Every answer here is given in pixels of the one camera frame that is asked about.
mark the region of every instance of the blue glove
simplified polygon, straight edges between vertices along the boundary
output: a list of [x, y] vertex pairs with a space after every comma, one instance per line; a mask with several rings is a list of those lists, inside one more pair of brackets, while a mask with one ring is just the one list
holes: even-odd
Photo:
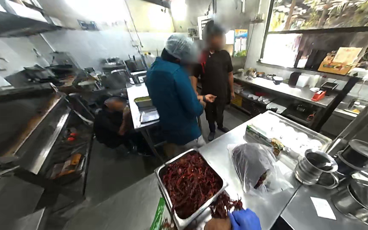
[[246, 210], [228, 212], [232, 230], [261, 230], [258, 216], [249, 208]]

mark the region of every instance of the person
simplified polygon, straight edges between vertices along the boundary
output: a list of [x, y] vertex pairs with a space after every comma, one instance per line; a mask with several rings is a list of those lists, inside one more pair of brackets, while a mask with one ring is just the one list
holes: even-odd
[[261, 230], [258, 216], [249, 208], [228, 212], [228, 218], [209, 220], [204, 230]]
[[261, 230], [258, 216], [249, 208], [246, 210], [228, 212], [232, 230]]
[[[203, 113], [206, 101], [215, 99], [213, 95], [197, 96], [191, 86], [186, 67], [193, 57], [192, 47], [192, 40], [185, 35], [171, 35], [146, 77], [147, 90], [160, 115], [164, 137], [173, 146], [183, 147], [181, 150], [205, 144], [197, 117]], [[177, 148], [166, 151], [167, 155], [173, 155]]]
[[126, 107], [126, 100], [122, 97], [105, 100], [93, 122], [93, 131], [99, 143], [112, 149], [124, 144], [131, 152], [139, 151], [148, 155], [146, 143], [132, 127], [130, 109]]
[[198, 77], [201, 79], [202, 94], [212, 94], [217, 96], [214, 102], [207, 103], [205, 107], [205, 118], [208, 121], [210, 133], [208, 141], [215, 137], [216, 125], [222, 132], [228, 132], [224, 127], [224, 108], [230, 99], [235, 97], [233, 90], [233, 75], [231, 56], [226, 50], [223, 50], [225, 32], [214, 21], [209, 21], [205, 25], [204, 38], [207, 42], [207, 48], [202, 52], [200, 64], [194, 67], [194, 75], [191, 77], [191, 83], [194, 91], [197, 92]]

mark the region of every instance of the white container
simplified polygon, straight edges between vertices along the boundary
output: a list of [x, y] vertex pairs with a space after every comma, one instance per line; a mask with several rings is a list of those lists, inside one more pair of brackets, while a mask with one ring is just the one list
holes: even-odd
[[319, 81], [320, 75], [311, 75], [308, 85], [310, 88], [313, 88], [316, 86], [317, 82]]
[[299, 79], [298, 79], [298, 82], [296, 83], [296, 86], [298, 87], [305, 87], [308, 85], [308, 82], [309, 82], [309, 79], [310, 79], [310, 76], [309, 75], [300, 75], [299, 76]]

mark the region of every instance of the blue shirt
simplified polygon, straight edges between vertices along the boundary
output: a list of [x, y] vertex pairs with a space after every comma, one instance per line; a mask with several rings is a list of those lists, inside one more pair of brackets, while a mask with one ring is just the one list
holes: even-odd
[[183, 67], [157, 57], [147, 71], [146, 86], [167, 142], [183, 145], [201, 136], [197, 117], [203, 107]]

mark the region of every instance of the clear plastic bag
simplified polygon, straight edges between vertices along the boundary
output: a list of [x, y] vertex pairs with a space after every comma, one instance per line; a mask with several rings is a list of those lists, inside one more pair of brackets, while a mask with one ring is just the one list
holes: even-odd
[[[258, 143], [229, 144], [228, 151], [246, 193], [263, 196], [293, 187], [279, 169], [272, 148]], [[266, 178], [255, 189], [265, 172]]]

